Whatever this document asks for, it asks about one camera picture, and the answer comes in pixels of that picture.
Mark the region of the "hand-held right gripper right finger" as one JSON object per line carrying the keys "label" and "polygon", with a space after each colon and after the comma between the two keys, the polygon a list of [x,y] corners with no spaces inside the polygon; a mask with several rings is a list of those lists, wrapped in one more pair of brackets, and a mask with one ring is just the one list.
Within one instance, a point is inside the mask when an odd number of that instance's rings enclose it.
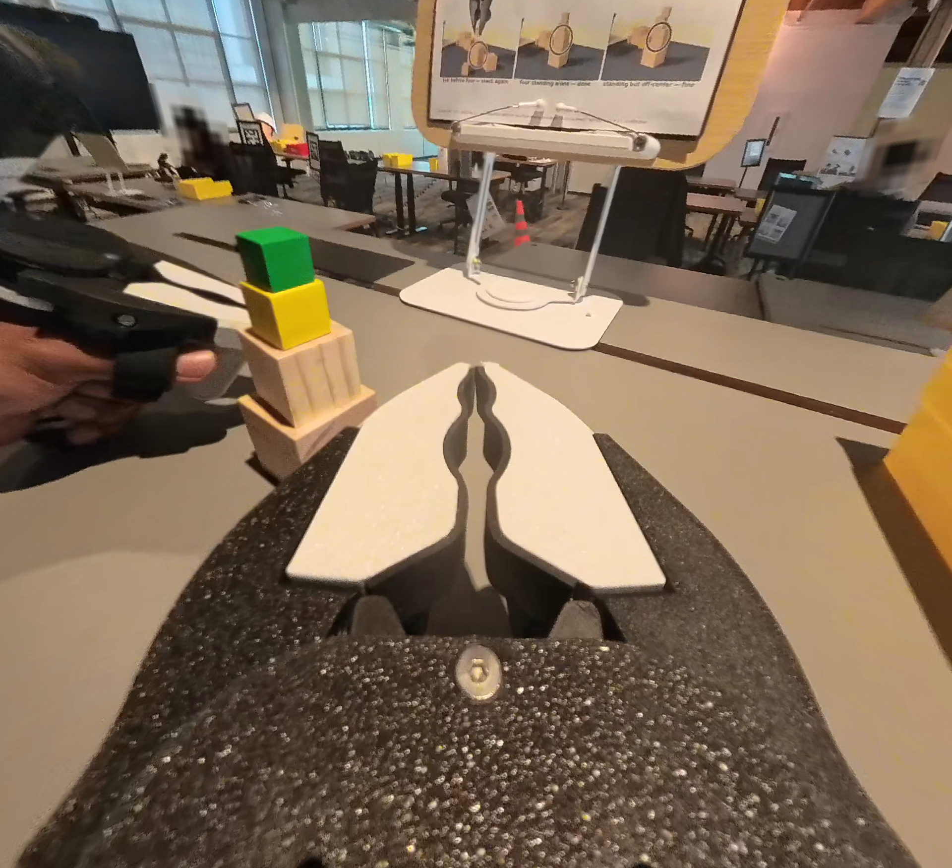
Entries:
{"label": "hand-held right gripper right finger", "polygon": [[486,510],[502,548],[602,598],[662,590],[660,563],[589,425],[498,363],[476,377],[493,467]]}

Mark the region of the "black standing sign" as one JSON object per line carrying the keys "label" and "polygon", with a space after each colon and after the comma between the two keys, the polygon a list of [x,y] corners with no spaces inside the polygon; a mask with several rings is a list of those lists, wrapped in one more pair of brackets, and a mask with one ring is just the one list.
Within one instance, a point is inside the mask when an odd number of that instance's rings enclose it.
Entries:
{"label": "black standing sign", "polygon": [[837,190],[812,180],[780,175],[769,191],[745,256],[755,262],[802,263],[833,206]]}

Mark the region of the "medium wooden cube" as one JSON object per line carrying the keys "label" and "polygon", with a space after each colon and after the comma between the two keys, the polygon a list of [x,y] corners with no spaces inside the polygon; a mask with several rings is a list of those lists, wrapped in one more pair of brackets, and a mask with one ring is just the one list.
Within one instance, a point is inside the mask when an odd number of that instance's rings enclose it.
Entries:
{"label": "medium wooden cube", "polygon": [[363,392],[353,332],[337,322],[327,335],[288,350],[249,329],[239,338],[256,398],[292,426],[347,406]]}

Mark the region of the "black office chair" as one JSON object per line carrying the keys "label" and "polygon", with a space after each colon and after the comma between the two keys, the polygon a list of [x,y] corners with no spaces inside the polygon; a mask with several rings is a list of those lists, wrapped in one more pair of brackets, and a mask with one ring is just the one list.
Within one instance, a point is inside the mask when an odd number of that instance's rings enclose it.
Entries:
{"label": "black office chair", "polygon": [[318,139],[319,187],[325,206],[370,215],[378,162],[370,152],[344,150],[338,140]]}

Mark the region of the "large wooden cube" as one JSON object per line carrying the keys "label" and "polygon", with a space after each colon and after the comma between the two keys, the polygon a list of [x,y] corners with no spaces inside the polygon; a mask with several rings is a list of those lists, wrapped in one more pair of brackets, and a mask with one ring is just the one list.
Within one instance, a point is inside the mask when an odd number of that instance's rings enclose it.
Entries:
{"label": "large wooden cube", "polygon": [[375,410],[375,392],[362,386],[341,405],[331,405],[294,425],[281,419],[262,400],[244,395],[237,400],[252,449],[264,472],[283,480],[325,448],[342,430],[358,428]]}

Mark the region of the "yellow wooden cube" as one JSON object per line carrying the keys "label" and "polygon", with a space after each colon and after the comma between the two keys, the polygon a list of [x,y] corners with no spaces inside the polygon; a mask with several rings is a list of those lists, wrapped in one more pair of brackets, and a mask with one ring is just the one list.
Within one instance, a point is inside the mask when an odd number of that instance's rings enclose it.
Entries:
{"label": "yellow wooden cube", "polygon": [[332,331],[327,292],[321,279],[278,292],[242,281],[240,290],[249,331],[273,348],[290,350]]}

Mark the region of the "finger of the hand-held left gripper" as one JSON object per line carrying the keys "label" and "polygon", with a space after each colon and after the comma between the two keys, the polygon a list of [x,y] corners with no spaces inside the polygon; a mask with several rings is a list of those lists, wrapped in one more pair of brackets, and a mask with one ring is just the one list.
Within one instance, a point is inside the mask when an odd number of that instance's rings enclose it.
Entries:
{"label": "finger of the hand-held left gripper", "polygon": [[214,319],[222,328],[239,331],[250,327],[240,289],[218,281],[198,286],[183,286],[165,280],[140,281],[127,285],[124,293],[180,311],[204,315]]}
{"label": "finger of the hand-held left gripper", "polygon": [[212,297],[217,303],[244,306],[242,291],[229,283],[205,273],[161,259],[152,267],[154,276],[172,286]]}

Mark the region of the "grey laptop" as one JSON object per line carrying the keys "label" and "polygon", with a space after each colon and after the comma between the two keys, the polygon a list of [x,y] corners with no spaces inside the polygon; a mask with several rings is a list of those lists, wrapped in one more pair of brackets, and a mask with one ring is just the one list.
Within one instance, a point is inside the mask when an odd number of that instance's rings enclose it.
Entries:
{"label": "grey laptop", "polygon": [[108,175],[125,176],[128,166],[109,136],[72,132],[71,135],[89,153],[94,165]]}

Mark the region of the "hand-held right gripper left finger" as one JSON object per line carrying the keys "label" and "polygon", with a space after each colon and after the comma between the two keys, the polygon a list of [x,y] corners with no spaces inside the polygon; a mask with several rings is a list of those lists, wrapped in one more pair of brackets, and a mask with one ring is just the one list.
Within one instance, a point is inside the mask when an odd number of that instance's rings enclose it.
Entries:
{"label": "hand-held right gripper left finger", "polygon": [[407,577],[440,588],[466,550],[474,375],[459,362],[377,409],[361,426],[286,574],[331,588]]}

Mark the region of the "document stand with wooden board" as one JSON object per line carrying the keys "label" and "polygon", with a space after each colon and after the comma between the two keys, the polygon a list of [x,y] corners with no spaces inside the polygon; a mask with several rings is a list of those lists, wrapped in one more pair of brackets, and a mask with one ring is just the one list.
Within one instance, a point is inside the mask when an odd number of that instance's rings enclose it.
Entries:
{"label": "document stand with wooden board", "polygon": [[[737,136],[764,76],[789,0],[746,0],[728,50],[708,118],[697,137],[656,136],[623,125],[607,130],[541,124],[544,101],[530,104],[531,124],[503,124],[489,115],[460,123],[428,114],[435,0],[418,0],[412,79],[412,113],[422,136],[448,151],[482,153],[482,172],[463,261],[407,287],[401,301],[519,338],[574,351],[596,346],[622,307],[608,295],[589,296],[589,283],[624,167],[673,171],[706,163]],[[567,286],[544,285],[491,272],[480,255],[490,175],[499,155],[551,157],[609,164],[593,246],[581,273]]]}

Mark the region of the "green wooden cube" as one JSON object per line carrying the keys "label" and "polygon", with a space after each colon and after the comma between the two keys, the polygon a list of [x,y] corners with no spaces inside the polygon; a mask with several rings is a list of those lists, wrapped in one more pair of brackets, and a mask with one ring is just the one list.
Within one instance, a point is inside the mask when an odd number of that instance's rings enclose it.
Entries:
{"label": "green wooden cube", "polygon": [[270,293],[311,283],[315,270],[311,241],[285,227],[249,230],[236,235],[244,282]]}

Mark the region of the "white wall poster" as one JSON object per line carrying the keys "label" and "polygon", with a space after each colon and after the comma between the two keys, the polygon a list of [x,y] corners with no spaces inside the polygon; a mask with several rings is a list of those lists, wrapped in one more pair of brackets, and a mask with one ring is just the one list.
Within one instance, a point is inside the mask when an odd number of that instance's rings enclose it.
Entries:
{"label": "white wall poster", "polygon": [[928,87],[935,69],[928,67],[901,67],[894,77],[879,110],[880,121],[908,119],[915,111]]}

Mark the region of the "person's left hand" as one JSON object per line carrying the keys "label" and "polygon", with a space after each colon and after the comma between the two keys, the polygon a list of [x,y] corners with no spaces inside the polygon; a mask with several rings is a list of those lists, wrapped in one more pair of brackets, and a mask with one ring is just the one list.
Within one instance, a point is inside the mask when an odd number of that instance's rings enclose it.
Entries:
{"label": "person's left hand", "polygon": [[45,419],[66,422],[71,443],[115,433],[143,407],[113,395],[113,361],[49,337],[32,324],[1,323],[1,446]]}

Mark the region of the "printed instruction sheet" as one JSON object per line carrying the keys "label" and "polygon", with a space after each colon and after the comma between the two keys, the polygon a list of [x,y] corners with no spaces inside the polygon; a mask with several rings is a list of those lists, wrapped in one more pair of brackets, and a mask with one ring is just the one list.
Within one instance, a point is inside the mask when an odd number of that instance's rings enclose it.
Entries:
{"label": "printed instruction sheet", "polygon": [[428,114],[703,132],[746,0],[435,0]]}

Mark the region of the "black monitor screen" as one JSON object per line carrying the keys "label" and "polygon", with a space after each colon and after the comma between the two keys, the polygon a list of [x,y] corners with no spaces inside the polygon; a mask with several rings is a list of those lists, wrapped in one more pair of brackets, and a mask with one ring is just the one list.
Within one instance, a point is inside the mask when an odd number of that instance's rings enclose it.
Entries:
{"label": "black monitor screen", "polygon": [[93,17],[2,2],[2,115],[40,133],[157,131],[132,35]]}

